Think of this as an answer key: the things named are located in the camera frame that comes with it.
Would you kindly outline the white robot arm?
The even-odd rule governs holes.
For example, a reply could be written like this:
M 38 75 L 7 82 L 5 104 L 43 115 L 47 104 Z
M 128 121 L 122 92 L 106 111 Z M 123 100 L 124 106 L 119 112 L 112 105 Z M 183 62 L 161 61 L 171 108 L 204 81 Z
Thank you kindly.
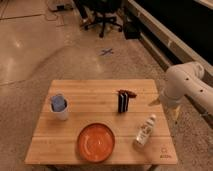
M 213 87 L 205 83 L 205 69 L 199 62 L 170 66 L 166 71 L 165 87 L 159 94 L 162 104 L 176 108 L 184 95 L 213 114 Z

